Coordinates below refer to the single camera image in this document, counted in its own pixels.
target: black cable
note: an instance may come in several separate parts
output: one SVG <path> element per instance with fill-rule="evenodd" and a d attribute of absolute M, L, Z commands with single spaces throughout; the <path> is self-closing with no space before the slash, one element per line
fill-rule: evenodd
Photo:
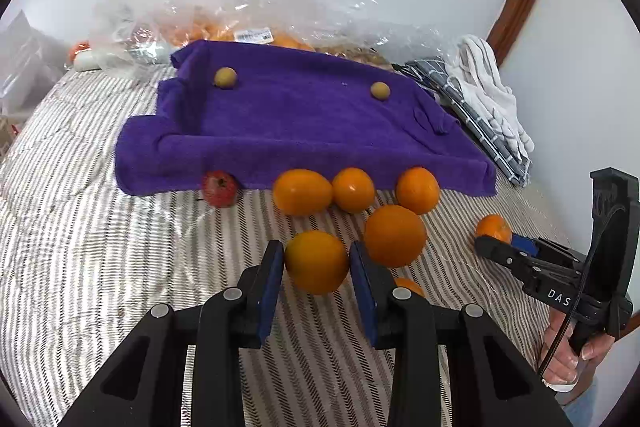
<path fill-rule="evenodd" d="M 589 249 L 589 253 L 587 254 L 587 259 L 585 259 L 584 265 L 582 266 L 582 275 L 580 276 L 580 282 L 578 284 L 578 292 L 576 294 L 576 298 L 574 299 L 574 302 L 571 305 L 571 309 L 564 317 L 564 321 L 562 321 L 562 325 L 560 326 L 558 333 L 556 333 L 556 336 L 554 337 L 554 341 L 551 343 L 551 346 L 549 346 L 549 350 L 546 352 L 545 358 L 540 364 L 540 367 L 538 368 L 538 376 L 540 378 L 542 378 L 543 375 L 545 374 L 545 371 L 549 366 L 551 359 L 554 357 L 556 353 L 556 349 L 558 349 L 558 346 L 562 341 L 562 338 L 564 337 L 564 334 L 566 333 L 566 330 L 569 327 L 569 324 L 571 323 L 571 319 L 574 317 L 575 311 L 578 307 L 578 303 L 580 302 L 580 297 L 582 296 L 584 287 L 587 284 L 587 277 L 589 275 L 591 262 L 593 261 L 593 256 L 600 245 L 600 239 L 602 238 L 602 234 L 604 233 L 605 230 L 607 230 L 607 227 L 609 226 L 609 221 L 611 221 L 611 218 L 613 217 L 613 215 L 619 210 L 625 210 L 624 205 L 615 204 L 610 208 L 609 212 L 607 213 L 607 216 L 604 219 L 603 226 L 598 232 L 598 236 L 591 243 L 591 248 Z"/>

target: silver bolt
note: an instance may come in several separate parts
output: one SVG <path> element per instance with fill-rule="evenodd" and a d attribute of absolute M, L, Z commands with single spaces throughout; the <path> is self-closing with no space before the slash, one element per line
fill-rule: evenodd
<path fill-rule="evenodd" d="M 402 286 L 398 286 L 398 288 L 394 288 L 394 290 L 391 292 L 391 295 L 393 295 L 399 301 L 406 301 L 407 299 L 411 298 L 411 290 L 408 288 L 403 288 Z"/>
<path fill-rule="evenodd" d="M 240 288 L 227 288 L 222 296 L 228 301 L 237 301 L 242 297 L 242 290 Z"/>
<path fill-rule="evenodd" d="M 151 316 L 159 319 L 164 317 L 169 312 L 169 306 L 166 304 L 156 304 L 153 308 L 151 308 Z"/>
<path fill-rule="evenodd" d="M 465 306 L 465 313 L 469 315 L 469 317 L 482 317 L 484 310 L 478 306 L 477 304 L 468 304 Z"/>

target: purple cloth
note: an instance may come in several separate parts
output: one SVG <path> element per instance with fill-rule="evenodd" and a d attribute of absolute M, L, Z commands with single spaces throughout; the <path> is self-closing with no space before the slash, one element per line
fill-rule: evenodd
<path fill-rule="evenodd" d="M 204 172 L 230 172 L 247 188 L 270 188 L 288 169 L 331 180 L 356 166 L 377 188 L 409 167 L 442 188 L 495 194 L 487 156 L 411 79 L 351 60 L 276 46 L 197 41 L 172 56 L 178 77 L 160 82 L 156 114 L 127 120 L 115 172 L 127 194 L 200 188 Z M 229 66 L 234 89 L 212 84 Z M 391 97 L 374 99 L 386 82 Z"/>

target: barcode sticker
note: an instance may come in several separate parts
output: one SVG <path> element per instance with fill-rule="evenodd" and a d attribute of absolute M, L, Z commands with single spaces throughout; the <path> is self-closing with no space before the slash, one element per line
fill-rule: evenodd
<path fill-rule="evenodd" d="M 273 35 L 271 35 L 271 30 L 268 28 L 240 30 L 234 32 L 234 40 L 236 42 L 247 42 L 249 44 L 269 44 L 273 42 Z"/>

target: bed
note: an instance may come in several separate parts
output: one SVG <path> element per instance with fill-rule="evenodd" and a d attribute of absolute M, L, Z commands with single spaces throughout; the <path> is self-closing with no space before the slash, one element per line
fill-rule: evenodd
<path fill-rule="evenodd" d="M 40 104 L 0 164 L 0 369 L 36 427 L 53 426 L 118 343 L 154 304 L 206 301 L 260 261 L 269 239 L 326 230 L 348 246 L 366 214 L 330 208 L 310 217 L 274 211 L 268 190 L 245 190 L 231 208 L 198 191 L 133 197 L 114 179 L 114 145 L 132 115 L 153 114 L 156 86 L 100 71 L 68 72 Z M 389 203 L 379 191 L 374 206 Z M 515 232 L 567 243 L 535 188 L 500 173 L 497 196 L 444 190 L 424 216 L 428 245 L 394 270 L 437 305 L 476 302 L 534 365 L 548 323 L 545 305 L 524 295 L 500 266 L 476 257 L 472 230 L 498 212 Z M 358 320 L 350 277 L 314 297 L 284 274 L 271 335 L 241 353 L 249 426 L 384 426 L 394 354 L 374 351 Z M 188 358 L 182 423 L 190 420 Z M 440 356 L 442 423 L 450 425 L 446 353 Z"/>

